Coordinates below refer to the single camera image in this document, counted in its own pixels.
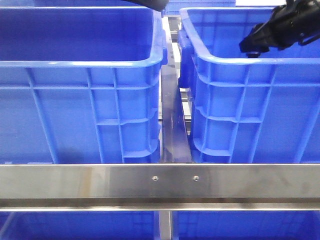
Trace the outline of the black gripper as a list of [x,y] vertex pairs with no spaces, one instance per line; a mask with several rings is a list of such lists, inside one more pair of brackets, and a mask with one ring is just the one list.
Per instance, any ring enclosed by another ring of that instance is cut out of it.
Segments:
[[298,43],[306,46],[320,39],[320,2],[318,0],[287,0],[275,7],[268,22],[256,24],[240,43],[242,53],[267,53],[268,46],[254,42],[271,42],[284,50]]

